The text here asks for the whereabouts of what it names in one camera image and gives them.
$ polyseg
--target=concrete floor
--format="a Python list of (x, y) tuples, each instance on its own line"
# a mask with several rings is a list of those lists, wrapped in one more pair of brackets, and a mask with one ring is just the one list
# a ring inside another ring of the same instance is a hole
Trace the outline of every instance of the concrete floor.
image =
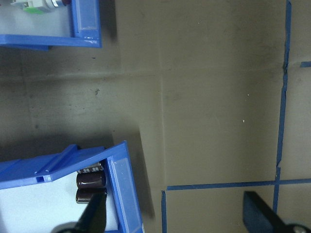
[[(282, 179), (311, 178), (311, 3), (293, 0)], [(103, 48), (0, 48), (0, 160), (128, 140), (146, 232), (168, 185), (275, 179), (285, 0), (100, 1)], [(169, 233), (246, 232), (242, 194), (168, 191)], [(311, 226), (311, 185), (279, 214)]]

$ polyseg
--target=electrolytic capacitor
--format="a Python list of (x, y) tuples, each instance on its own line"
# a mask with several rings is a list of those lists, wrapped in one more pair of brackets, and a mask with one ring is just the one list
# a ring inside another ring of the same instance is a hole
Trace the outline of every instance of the electrolytic capacitor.
[(105, 193), (107, 195), (106, 188), (91, 188), (91, 189), (78, 189), (76, 194), (76, 202), (78, 204), (89, 203), (93, 194)]
[(77, 186), (84, 188), (102, 188), (106, 185), (106, 176), (103, 171), (81, 173), (77, 175)]
[(104, 161), (97, 162), (95, 164), (92, 164), (91, 166), (88, 166), (84, 169), (80, 169), (77, 172), (80, 173), (89, 173), (89, 172), (95, 172), (95, 171), (102, 171), (104, 169)]

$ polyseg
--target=white paper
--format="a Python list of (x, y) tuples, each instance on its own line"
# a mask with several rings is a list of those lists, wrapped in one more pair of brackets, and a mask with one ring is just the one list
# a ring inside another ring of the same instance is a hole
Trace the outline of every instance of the white paper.
[[(87, 206), (76, 203), (76, 176), (74, 172), (50, 183), (0, 190), (0, 232), (51, 233), (61, 224), (73, 227)], [(107, 190), (106, 231), (117, 230), (113, 194)]]

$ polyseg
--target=blue tape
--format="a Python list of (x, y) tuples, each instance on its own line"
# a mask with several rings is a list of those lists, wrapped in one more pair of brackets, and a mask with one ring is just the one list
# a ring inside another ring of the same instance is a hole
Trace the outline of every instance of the blue tape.
[(282, 160), (283, 152), (283, 138), (284, 138), (284, 125), (285, 125), (285, 110), (286, 110), (286, 91), (288, 82), (288, 60), (291, 46), (291, 21), (292, 21), (292, 4), (290, 0), (286, 0), (286, 18), (285, 18), (285, 54), (283, 64), (283, 87), (281, 91), (281, 105), (280, 105), (280, 118), (278, 125), (278, 137), (277, 137), (277, 151), (276, 151), (276, 178), (273, 193), (273, 211), (277, 212), (278, 194), (279, 194), (279, 182), (281, 175), (280, 162)]
[(190, 184), (190, 185), (173, 185), (167, 186), (167, 190), (190, 190), (190, 189), (209, 189), (209, 188), (237, 188), (252, 186), (274, 185), (275, 181), (255, 181), (239, 183), (208, 183), (208, 184)]
[(162, 233), (167, 233), (166, 193), (165, 193), (165, 191), (162, 191), (161, 211), (162, 211)]
[(276, 152), (276, 166), (282, 160), (282, 150), (283, 150), (283, 136), (284, 136), (284, 123), (285, 123), (285, 110), (286, 110), (286, 91), (287, 91), (287, 81), (288, 81), (288, 59), (291, 45), (291, 20), (292, 20), (292, 4), (290, 0), (286, 1), (286, 41), (285, 41), (285, 54), (284, 54), (284, 64), (283, 64), (283, 87), (281, 91), (281, 106), (280, 106), (280, 118), (278, 126), (278, 139), (277, 139), (277, 152)]
[(300, 64), (300, 67), (304, 68), (304, 67), (311, 67), (311, 62), (302, 62)]
[(272, 205), (272, 209), (275, 213), (277, 212), (278, 194), (279, 194), (279, 188), (280, 188), (280, 177), (281, 177), (281, 168), (276, 167), (276, 181), (274, 185), (273, 205)]
[(283, 180), (279, 182), (279, 184), (298, 184), (298, 183), (311, 183), (311, 179)]

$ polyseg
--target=green component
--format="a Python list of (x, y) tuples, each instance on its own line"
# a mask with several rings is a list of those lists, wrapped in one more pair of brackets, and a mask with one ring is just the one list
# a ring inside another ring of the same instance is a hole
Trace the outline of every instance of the green component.
[(25, 7), (23, 10), (30, 14), (43, 14), (44, 13), (43, 11), (40, 11), (35, 7)]

